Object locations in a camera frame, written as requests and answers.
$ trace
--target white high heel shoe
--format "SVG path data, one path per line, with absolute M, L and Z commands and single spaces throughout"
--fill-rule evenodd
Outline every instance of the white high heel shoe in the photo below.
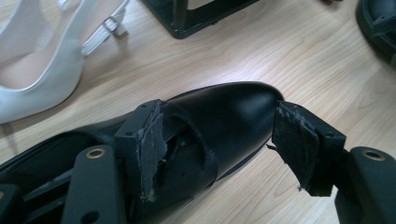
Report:
M 60 0 L 51 31 L 39 0 L 21 0 L 0 31 L 0 124 L 61 103 L 78 84 L 85 58 L 121 25 L 129 0 Z

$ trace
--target silver buckle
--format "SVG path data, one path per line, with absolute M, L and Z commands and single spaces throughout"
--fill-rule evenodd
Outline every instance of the silver buckle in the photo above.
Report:
M 113 17 L 109 17 L 103 22 L 103 26 L 110 33 L 113 33 L 120 26 L 120 23 Z

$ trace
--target black shoe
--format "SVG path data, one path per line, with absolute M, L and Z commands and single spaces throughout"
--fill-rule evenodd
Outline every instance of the black shoe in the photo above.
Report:
M 152 175 L 148 182 L 128 180 L 134 177 L 128 173 L 131 167 L 123 154 L 125 148 L 114 137 L 128 124 L 132 112 L 58 134 L 24 151 L 0 166 L 0 183 L 16 185 L 22 195 L 29 194 L 71 170 L 80 151 L 108 145 L 116 149 L 120 164 L 127 163 L 126 168 L 120 165 L 121 176 L 127 179 L 123 181 L 125 202 L 134 204 L 133 208 L 126 204 L 127 217 L 145 220 L 180 207 L 250 160 L 271 136 L 278 100 L 282 96 L 271 86 L 241 82 L 189 91 L 160 102 L 159 113 L 152 118 L 158 122 L 150 123 L 154 134 L 146 136 L 159 148 L 157 170 L 140 173 Z M 158 133 L 162 138 L 155 138 Z
M 364 36 L 396 67 L 396 1 L 360 0 L 356 17 Z

